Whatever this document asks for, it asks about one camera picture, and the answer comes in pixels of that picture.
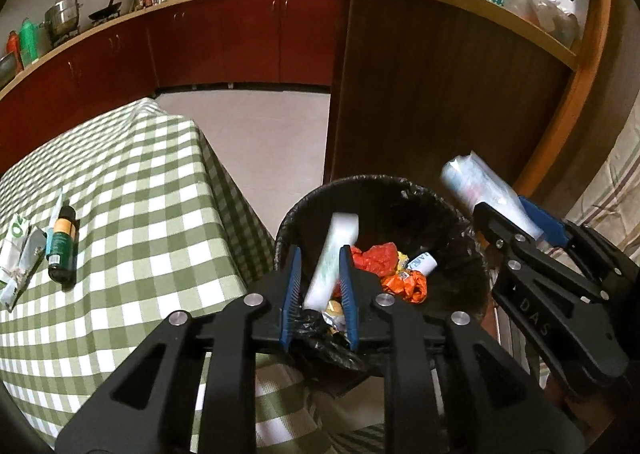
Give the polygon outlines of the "white green toothpaste tube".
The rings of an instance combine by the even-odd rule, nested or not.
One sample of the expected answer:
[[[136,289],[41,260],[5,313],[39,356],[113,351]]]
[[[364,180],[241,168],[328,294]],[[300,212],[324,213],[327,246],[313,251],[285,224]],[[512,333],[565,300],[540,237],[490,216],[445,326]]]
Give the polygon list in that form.
[[[303,302],[305,310],[322,313],[332,297],[340,271],[340,250],[356,243],[359,234],[359,217],[356,214],[334,213],[326,240],[314,269],[314,275]]]

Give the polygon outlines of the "white blue tube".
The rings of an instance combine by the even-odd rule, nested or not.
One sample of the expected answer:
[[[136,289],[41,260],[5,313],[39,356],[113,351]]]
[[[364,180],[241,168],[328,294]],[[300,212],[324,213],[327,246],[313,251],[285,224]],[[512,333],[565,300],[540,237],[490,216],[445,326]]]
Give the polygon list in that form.
[[[471,213],[486,203],[535,240],[544,234],[526,214],[513,189],[474,152],[450,159],[442,167],[440,180]]]

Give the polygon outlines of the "dark green orange bottle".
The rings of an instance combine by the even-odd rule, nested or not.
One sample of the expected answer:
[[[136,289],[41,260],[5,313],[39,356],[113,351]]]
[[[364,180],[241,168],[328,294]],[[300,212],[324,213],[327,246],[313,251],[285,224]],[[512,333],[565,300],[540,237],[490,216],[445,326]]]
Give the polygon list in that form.
[[[54,225],[48,272],[52,281],[68,284],[75,275],[77,219],[76,211],[70,205],[63,205]]]

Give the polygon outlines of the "teal white cream tube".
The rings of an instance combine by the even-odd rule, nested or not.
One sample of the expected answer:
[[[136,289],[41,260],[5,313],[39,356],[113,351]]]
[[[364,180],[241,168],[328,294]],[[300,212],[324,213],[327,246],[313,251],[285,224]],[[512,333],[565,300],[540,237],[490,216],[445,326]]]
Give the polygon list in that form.
[[[58,220],[58,214],[63,206],[63,189],[58,189],[58,195],[56,196],[55,203],[50,212],[49,224],[47,227],[47,240],[46,240],[46,249],[44,250],[44,257],[48,258],[51,254],[52,241],[53,241],[53,233],[54,233],[54,225]]]

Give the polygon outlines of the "white grey tube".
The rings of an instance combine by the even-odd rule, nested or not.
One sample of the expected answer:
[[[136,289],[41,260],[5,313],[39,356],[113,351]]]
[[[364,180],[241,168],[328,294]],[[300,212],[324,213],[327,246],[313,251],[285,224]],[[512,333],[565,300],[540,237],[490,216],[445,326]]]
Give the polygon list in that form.
[[[11,273],[9,283],[1,287],[1,307],[6,311],[13,311],[18,298],[27,289],[32,274],[43,259],[46,240],[46,233],[40,228],[30,229],[17,268]]]

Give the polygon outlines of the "white green packet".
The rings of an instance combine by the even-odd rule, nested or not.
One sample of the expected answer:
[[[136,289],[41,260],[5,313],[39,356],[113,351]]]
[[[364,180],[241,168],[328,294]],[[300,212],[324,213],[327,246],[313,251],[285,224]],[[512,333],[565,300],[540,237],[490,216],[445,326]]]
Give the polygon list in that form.
[[[6,286],[11,278],[11,273],[17,268],[22,250],[29,235],[29,220],[20,214],[15,214],[11,219],[8,231],[1,245],[1,285]]]

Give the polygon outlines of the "black lined trash bin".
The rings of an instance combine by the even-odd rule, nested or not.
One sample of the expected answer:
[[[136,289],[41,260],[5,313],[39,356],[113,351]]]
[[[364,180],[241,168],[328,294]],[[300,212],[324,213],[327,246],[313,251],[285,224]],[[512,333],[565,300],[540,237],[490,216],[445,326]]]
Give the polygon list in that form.
[[[393,242],[397,271],[387,278],[354,266],[359,344],[349,348],[340,280],[326,310],[303,308],[334,213],[356,214],[352,246]],[[472,223],[427,188],[381,175],[344,178],[315,189],[286,214],[274,249],[284,278],[290,247],[302,252],[302,284],[288,361],[306,382],[341,396],[370,376],[427,384],[444,357],[452,312],[480,322],[488,301],[487,263]]]

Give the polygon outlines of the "red kitchen base cabinets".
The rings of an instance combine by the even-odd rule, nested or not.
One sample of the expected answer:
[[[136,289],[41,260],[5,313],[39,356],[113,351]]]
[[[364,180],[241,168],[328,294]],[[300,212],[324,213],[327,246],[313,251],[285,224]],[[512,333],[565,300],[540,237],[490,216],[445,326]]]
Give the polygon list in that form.
[[[50,51],[1,90],[1,168],[64,131],[171,88],[329,87],[347,0],[178,0]]]

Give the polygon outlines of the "red crumpled wrapper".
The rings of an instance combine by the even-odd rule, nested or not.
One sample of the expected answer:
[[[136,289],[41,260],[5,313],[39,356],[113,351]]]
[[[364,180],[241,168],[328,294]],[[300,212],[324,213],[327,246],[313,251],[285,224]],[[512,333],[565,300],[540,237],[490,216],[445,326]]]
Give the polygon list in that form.
[[[373,273],[379,279],[387,278],[397,271],[398,249],[393,242],[374,245],[367,251],[352,246],[350,252],[357,269]]]

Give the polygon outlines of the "striped quilted mattress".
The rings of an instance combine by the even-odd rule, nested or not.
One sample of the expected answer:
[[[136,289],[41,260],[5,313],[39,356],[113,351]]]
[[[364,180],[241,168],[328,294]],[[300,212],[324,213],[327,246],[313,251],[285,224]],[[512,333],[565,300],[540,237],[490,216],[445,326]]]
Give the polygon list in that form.
[[[568,213],[639,263],[639,101],[634,103],[614,147]]]

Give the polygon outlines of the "green white checkered tablecloth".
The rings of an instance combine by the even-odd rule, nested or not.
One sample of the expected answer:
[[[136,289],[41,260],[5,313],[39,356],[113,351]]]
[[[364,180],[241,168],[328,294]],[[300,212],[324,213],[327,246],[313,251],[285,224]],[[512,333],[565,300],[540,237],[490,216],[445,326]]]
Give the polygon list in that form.
[[[189,118],[152,99],[70,129],[1,178],[1,221],[79,221],[76,280],[39,269],[1,315],[1,380],[44,446],[171,312],[207,315],[273,266],[274,240]]]

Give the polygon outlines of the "black frying pan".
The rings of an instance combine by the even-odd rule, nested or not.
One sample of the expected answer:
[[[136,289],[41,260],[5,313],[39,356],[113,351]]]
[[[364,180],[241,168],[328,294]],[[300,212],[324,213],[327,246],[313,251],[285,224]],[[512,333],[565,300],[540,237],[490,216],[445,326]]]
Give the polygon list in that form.
[[[106,7],[89,14],[89,19],[93,25],[115,19],[120,16],[120,6],[122,6],[121,2],[110,0]]]

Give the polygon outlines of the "steel stock pot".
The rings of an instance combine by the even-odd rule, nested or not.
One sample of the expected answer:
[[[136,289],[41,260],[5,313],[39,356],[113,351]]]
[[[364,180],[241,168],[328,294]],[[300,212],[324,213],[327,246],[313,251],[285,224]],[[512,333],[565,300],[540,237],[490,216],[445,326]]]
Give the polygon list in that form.
[[[80,23],[78,0],[56,0],[44,14],[44,25],[52,42],[77,31]]]

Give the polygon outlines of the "green plastic bottle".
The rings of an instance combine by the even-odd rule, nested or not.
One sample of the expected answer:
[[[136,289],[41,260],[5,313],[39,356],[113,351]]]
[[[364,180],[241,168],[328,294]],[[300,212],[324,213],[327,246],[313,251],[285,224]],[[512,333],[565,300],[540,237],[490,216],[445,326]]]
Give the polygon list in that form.
[[[20,32],[18,33],[20,38],[21,59],[23,66],[27,68],[34,63],[38,58],[38,26],[32,23],[29,18],[25,18]]]

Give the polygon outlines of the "orange thermos jug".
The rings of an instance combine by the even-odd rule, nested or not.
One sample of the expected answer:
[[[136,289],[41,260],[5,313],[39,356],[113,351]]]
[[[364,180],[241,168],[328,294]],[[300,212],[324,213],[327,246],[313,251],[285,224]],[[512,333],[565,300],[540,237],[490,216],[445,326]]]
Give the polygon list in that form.
[[[6,52],[14,57],[16,72],[22,72],[23,64],[21,59],[20,38],[15,31],[11,31],[8,36],[8,40],[6,41]]]

